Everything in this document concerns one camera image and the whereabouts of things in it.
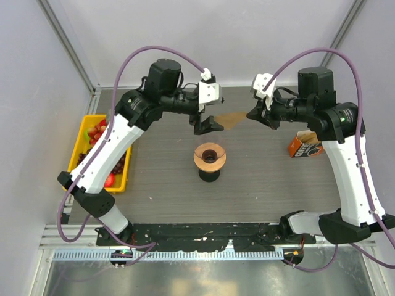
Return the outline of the brown paper coffee filter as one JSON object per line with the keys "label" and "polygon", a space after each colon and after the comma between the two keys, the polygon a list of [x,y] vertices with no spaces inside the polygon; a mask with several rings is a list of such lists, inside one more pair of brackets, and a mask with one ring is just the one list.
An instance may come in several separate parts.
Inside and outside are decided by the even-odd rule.
{"label": "brown paper coffee filter", "polygon": [[246,112],[224,113],[216,115],[214,120],[219,125],[223,126],[224,130],[230,130],[237,124],[241,123],[243,120],[247,119],[246,115]]}

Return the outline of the pink glass dripper cone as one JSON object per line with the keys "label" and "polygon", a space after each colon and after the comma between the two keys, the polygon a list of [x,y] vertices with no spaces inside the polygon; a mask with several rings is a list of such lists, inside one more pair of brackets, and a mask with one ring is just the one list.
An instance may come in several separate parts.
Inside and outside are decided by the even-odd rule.
{"label": "pink glass dripper cone", "polygon": [[225,156],[225,140],[222,137],[209,134],[198,137],[193,155],[195,163],[213,164]]}

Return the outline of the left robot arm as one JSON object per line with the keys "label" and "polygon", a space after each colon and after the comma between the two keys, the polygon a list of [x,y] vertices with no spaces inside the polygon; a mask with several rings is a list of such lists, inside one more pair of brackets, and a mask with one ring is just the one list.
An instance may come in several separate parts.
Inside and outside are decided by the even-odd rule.
{"label": "left robot arm", "polygon": [[104,183],[127,149],[165,112],[188,115],[195,135],[223,130],[212,116],[201,119],[207,105],[223,102],[216,77],[205,68],[193,91],[187,91],[182,83],[178,62],[171,59],[154,62],[141,86],[127,91],[118,101],[112,122],[87,156],[74,170],[63,171],[57,177],[80,206],[108,228],[110,238],[118,245],[131,241],[130,222]]}

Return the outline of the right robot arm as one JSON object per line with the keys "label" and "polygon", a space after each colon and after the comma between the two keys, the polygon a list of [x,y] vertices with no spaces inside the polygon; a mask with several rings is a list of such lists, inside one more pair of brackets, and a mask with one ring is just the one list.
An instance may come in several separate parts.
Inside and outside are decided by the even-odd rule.
{"label": "right robot arm", "polygon": [[375,192],[365,131],[357,131],[358,106],[336,101],[333,72],[326,67],[300,70],[298,92],[292,98],[277,94],[274,83],[271,74],[256,75],[251,91],[257,104],[247,118],[274,130],[283,121],[306,123],[329,158],[341,202],[334,212],[296,211],[282,216],[280,238],[293,243],[301,234],[314,234],[332,244],[350,244],[394,228],[394,216],[385,212]]}

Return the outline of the dark red coffee server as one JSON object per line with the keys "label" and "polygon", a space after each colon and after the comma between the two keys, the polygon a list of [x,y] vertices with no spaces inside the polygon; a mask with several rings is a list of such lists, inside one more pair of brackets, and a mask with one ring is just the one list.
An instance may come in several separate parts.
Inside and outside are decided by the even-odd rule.
{"label": "dark red coffee server", "polygon": [[[204,157],[204,161],[208,164],[214,163],[216,161],[216,159],[217,158],[214,156]],[[205,172],[205,171],[202,171],[201,169],[199,169],[198,173],[199,173],[199,177],[203,181],[208,182],[208,183],[216,181],[220,176],[220,170],[209,173],[209,172]]]}

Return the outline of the orange coffee filter box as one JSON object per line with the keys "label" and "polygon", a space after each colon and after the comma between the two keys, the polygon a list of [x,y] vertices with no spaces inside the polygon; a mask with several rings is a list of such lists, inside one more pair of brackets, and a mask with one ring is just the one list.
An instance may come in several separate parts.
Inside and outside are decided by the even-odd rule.
{"label": "orange coffee filter box", "polygon": [[324,151],[322,142],[317,134],[311,130],[298,131],[288,145],[291,158],[318,156]]}

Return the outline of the purple grape bunch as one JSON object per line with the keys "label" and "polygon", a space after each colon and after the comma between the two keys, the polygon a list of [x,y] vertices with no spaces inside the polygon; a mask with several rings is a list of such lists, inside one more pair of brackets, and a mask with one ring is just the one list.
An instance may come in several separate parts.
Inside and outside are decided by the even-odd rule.
{"label": "purple grape bunch", "polygon": [[[85,157],[87,156],[87,154],[90,151],[91,151],[91,149],[88,149],[85,153],[79,153],[78,160],[77,160],[77,166],[79,166],[79,164],[85,159]],[[114,175],[123,173],[123,169],[124,169],[124,166],[125,166],[125,159],[126,159],[126,153],[124,153],[121,156],[121,158],[118,160],[116,165],[113,167],[111,172]]]}

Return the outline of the red apple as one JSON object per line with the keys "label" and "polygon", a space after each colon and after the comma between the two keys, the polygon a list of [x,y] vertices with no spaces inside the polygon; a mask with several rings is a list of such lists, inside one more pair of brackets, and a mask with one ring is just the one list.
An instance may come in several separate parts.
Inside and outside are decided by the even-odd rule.
{"label": "red apple", "polygon": [[110,173],[104,183],[105,188],[110,188],[114,185],[115,183],[115,175],[113,173]]}

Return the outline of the yellow plastic tray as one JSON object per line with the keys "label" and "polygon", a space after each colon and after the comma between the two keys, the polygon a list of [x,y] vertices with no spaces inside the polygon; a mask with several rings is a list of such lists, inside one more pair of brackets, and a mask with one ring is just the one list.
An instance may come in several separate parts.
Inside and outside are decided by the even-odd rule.
{"label": "yellow plastic tray", "polygon": [[[100,121],[106,118],[105,114],[85,115],[81,121],[78,136],[75,141],[73,152],[69,161],[67,172],[71,172],[77,167],[77,162],[80,159],[80,154],[86,153],[91,148],[89,138],[85,136],[85,131],[89,128],[95,127]],[[110,193],[118,194],[123,193],[127,187],[129,164],[132,155],[132,146],[130,146],[123,155],[124,164],[123,170],[114,176],[114,183],[112,187],[107,187],[106,190]]]}

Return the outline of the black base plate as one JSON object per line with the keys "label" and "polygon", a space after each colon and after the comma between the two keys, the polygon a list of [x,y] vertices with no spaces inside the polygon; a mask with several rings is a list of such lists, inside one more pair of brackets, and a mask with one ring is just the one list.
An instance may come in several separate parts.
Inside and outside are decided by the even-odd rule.
{"label": "black base plate", "polygon": [[117,236],[121,241],[153,252],[222,252],[231,242],[235,252],[273,250],[275,245],[316,243],[310,234],[285,234],[278,224],[270,223],[135,223]]}

